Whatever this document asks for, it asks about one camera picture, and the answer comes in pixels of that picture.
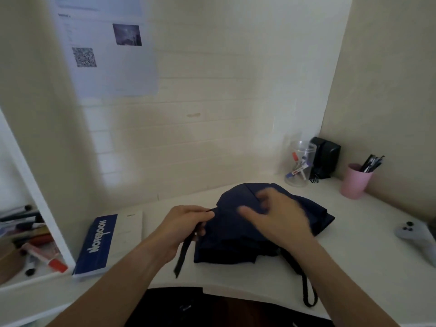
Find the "game controller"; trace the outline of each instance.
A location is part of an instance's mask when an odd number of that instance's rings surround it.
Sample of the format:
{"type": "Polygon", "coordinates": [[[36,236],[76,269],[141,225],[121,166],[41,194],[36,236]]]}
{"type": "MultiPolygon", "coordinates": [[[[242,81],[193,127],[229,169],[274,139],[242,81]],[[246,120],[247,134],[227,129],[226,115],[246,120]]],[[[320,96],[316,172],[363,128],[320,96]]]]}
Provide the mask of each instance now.
{"type": "Polygon", "coordinates": [[[395,229],[395,235],[419,247],[424,256],[436,267],[436,239],[426,223],[418,220],[408,221],[395,229]]]}

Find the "paper sheet on wall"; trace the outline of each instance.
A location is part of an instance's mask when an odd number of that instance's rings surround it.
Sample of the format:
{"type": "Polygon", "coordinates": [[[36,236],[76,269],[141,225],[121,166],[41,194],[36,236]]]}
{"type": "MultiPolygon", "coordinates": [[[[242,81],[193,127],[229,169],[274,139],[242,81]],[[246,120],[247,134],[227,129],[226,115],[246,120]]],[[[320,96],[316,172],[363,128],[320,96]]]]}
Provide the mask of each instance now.
{"type": "Polygon", "coordinates": [[[157,93],[144,0],[49,0],[79,99],[157,93]]]}

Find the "black speaker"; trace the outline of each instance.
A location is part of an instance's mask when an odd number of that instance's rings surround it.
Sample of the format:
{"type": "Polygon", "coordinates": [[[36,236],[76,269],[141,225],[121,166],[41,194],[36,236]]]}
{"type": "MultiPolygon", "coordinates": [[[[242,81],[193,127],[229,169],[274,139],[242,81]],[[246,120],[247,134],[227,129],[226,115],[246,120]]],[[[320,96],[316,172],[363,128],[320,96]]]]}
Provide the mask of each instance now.
{"type": "Polygon", "coordinates": [[[327,179],[335,171],[341,146],[321,138],[313,137],[310,141],[317,146],[310,180],[327,179]]]}

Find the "left hand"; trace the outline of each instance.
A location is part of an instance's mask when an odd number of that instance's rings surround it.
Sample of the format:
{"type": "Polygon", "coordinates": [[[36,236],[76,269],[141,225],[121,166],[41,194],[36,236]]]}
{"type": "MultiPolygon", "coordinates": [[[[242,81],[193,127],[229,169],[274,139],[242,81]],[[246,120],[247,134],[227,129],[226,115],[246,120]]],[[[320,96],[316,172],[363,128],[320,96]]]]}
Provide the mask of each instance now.
{"type": "Polygon", "coordinates": [[[206,234],[204,225],[206,221],[212,219],[215,215],[213,211],[209,210],[197,205],[179,205],[173,207],[156,230],[147,237],[145,242],[152,245],[153,250],[163,259],[164,264],[168,263],[176,256],[179,244],[192,233],[199,222],[203,224],[196,233],[194,240],[198,236],[206,234]]]}

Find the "pink cup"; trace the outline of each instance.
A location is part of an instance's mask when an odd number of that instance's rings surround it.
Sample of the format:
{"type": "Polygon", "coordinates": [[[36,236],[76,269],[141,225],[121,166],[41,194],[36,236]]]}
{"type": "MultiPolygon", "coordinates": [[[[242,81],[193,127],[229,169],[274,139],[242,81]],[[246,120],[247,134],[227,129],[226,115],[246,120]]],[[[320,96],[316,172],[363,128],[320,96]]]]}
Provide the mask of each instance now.
{"type": "Polygon", "coordinates": [[[349,164],[345,173],[344,181],[341,186],[341,194],[346,198],[357,200],[363,195],[363,192],[371,179],[372,173],[360,172],[360,164],[349,164]]]}

